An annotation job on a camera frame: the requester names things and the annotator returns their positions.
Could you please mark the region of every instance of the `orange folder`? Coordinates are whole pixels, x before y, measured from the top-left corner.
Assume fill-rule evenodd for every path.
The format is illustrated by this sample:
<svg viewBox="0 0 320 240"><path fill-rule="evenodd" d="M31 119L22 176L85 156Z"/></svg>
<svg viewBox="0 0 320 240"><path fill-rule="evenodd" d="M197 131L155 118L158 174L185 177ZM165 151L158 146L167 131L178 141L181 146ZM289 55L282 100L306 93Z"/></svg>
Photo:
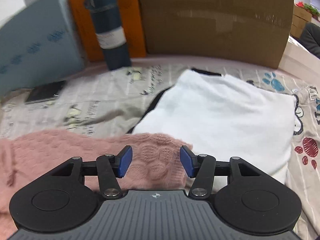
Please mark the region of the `orange folder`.
<svg viewBox="0 0 320 240"><path fill-rule="evenodd" d="M102 50L84 0L69 0L78 33L89 61L103 61ZM139 0L118 0L122 26L129 46L130 57L145 57L146 46L141 22Z"/></svg>

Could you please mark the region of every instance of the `water bottle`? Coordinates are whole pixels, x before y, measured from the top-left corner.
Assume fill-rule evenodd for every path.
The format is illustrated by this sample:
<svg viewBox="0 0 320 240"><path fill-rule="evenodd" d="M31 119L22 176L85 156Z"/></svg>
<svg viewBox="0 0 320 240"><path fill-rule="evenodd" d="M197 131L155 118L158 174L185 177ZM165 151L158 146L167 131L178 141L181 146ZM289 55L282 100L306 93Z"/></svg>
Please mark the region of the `water bottle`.
<svg viewBox="0 0 320 240"><path fill-rule="evenodd" d="M117 0L85 0L97 39L110 70L131 66Z"/></svg>

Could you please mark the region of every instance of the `cardboard box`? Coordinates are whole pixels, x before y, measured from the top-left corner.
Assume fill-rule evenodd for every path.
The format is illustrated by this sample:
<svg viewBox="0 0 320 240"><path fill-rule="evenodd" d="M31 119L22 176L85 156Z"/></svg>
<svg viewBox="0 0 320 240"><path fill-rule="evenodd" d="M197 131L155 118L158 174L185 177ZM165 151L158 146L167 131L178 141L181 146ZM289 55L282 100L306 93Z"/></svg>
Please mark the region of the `cardboard box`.
<svg viewBox="0 0 320 240"><path fill-rule="evenodd" d="M69 3L89 61L104 61L89 10L84 8L84 0L69 0ZM139 1L118 0L118 5L124 34L129 46L130 57L145 57L146 47L141 23Z"/></svg>
<svg viewBox="0 0 320 240"><path fill-rule="evenodd" d="M290 30L290 34L295 38L299 38L302 31L303 31L303 29L300 29L297 26L292 25L291 30Z"/></svg>
<svg viewBox="0 0 320 240"><path fill-rule="evenodd" d="M147 51L277 68L293 0L140 0Z"/></svg>
<svg viewBox="0 0 320 240"><path fill-rule="evenodd" d="M292 18L292 25L298 27L299 29L303 29L304 26L306 25L307 21L302 19L302 18L299 18L298 16L296 15L293 15L293 18Z"/></svg>
<svg viewBox="0 0 320 240"><path fill-rule="evenodd" d="M307 22L311 22L312 14L299 6L293 5L293 15L302 18Z"/></svg>

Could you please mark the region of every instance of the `bed sheet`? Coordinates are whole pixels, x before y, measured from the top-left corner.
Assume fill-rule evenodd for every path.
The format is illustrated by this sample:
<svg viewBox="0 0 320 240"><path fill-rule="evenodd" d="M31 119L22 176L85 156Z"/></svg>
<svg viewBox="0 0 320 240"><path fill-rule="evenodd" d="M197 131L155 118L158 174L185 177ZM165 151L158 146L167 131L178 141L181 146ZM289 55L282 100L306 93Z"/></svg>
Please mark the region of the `bed sheet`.
<svg viewBox="0 0 320 240"><path fill-rule="evenodd" d="M28 93L11 98L2 106L0 137L16 138L57 127L99 138L121 135L138 122L154 96L172 86L185 69L228 73L257 88L296 97L296 129L286 184L299 195L303 206L295 232L310 240L320 234L320 98L316 87L280 71L221 59L162 56L137 59L134 65L71 80L56 102L24 105ZM266 140L261 147L268 147L268 143L272 142Z"/></svg>

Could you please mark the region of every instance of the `crosshair logo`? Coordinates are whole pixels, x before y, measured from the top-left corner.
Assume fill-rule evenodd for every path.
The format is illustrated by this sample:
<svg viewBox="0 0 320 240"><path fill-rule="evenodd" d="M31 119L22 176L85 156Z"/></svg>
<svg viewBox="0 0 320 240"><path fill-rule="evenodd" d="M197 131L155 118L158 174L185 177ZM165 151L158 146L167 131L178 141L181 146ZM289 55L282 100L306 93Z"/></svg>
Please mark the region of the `crosshair logo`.
<svg viewBox="0 0 320 240"><path fill-rule="evenodd" d="M154 193L154 194L152 194L151 196L153 196L154 198L158 198L158 197L160 197L161 195L160 195L159 193Z"/></svg>

